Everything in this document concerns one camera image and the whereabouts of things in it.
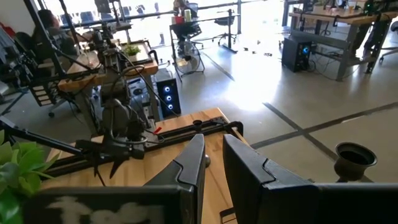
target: wooden table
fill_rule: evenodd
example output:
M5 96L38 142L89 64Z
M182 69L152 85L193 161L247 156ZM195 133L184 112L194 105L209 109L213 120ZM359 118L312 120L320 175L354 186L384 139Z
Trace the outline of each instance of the wooden table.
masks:
M161 121L156 123L156 126L162 127L162 131L170 131L191 125L196 119L205 121L219 116L224 116L224 114L220 109L213 108ZM224 172L222 155L223 134L224 133L214 133L205 136L206 154L209 155L211 159L210 166L206 168L205 193L203 199L202 223L206 224L219 224L220 211L233 206ZM94 141L101 140L102 136L94 138ZM145 153L145 158L143 160L130 159L122 164L114 177L110 180L109 173L113 163L99 166L99 172L107 186L142 186L179 155L187 143L188 142L183 142ZM49 158L58 153L60 153L59 150L52 149ZM61 157L67 156L70 156L70 154L61 152ZM94 177L93 168L60 176L52 180L46 180L42 188L86 186L102 186L98 176Z
M88 65L91 68L96 68L100 65L100 62L97 57L97 53L94 52L88 52L85 54L79 55L77 58L77 61L81 62L84 65ZM150 63L146 63L143 66L145 68L141 72L142 76L146 79L147 83L152 83L151 75L154 75L158 71L158 64L155 60L153 60ZM68 70L67 74L73 74L73 73L79 73L79 72L85 72L86 68L80 66L77 63L74 63ZM135 70L131 70L130 72L127 73L129 76L126 77L126 79L132 79L132 78L137 78L136 75L137 72ZM92 115L91 115L91 106L90 106L90 97L92 95L92 89L94 86L99 86L102 85L106 80L106 74L92 74L88 75L87 77L81 79L81 80L70 80L70 79L64 79L61 80L58 84L58 87L60 90L65 91L65 92L72 92L76 93L76 103L79 106L80 111L83 113L83 116L85 118L86 124L90 130L90 133L92 135L97 135L97 129L95 122L93 121ZM149 100L150 100L150 107L151 107L151 112L152 115L155 119L155 121L160 121L160 115L159 115L159 110L157 108L157 100L156 96L152 91L148 91L149 94Z
M361 13L360 11L353 11L352 13L350 13L348 9L339 9L337 11L324 10L323 12L316 14L312 14L311 12L305 14L291 12L289 13L289 16L292 16L291 35L297 37L303 37L317 44L323 44L337 49L341 49L343 53L341 54L340 57L336 57L335 55L330 55L327 52L325 53L319 50L316 51L317 54L320 54L324 57L328 57L340 62L340 66L335 77L335 80L337 81L342 81L346 76L347 68L353 65L367 63L368 69L366 70L366 73L371 73L375 66L375 61L377 61L377 58L379 57L380 50L383 45L384 39L386 38L386 35L388 33L391 20L398 16L398 12L383 12L381 14L379 22L387 22L387 24L384 26L383 31L380 34L375 35L375 37L380 38L380 41L376 41L372 55L364 58L356 58L352 57L351 51L353 48L353 42L355 41L359 26L364 24L370 24L372 22L375 22L377 19L377 16L358 16L358 17L349 18L349 16L355 16L360 13ZM298 24L298 19L300 17L304 19L302 24L305 23L305 19L313 19L317 21L315 34L304 32L303 25L300 27L299 30L296 29ZM336 21L336 22L343 22L346 24L350 24L346 40L335 39L332 37L326 37L320 35L320 28L322 21L327 21L332 23Z

